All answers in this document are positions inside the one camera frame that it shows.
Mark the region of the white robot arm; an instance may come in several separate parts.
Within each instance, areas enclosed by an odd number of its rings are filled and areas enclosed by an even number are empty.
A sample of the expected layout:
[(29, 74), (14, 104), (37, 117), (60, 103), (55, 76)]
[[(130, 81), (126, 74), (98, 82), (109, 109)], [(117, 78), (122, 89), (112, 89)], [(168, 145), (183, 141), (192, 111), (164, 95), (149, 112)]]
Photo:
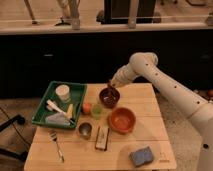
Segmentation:
[(152, 52), (134, 53), (129, 63), (112, 77), (114, 87), (122, 87), (142, 76), (171, 101), (200, 133), (197, 171), (213, 171), (213, 104), (157, 68), (158, 57)]

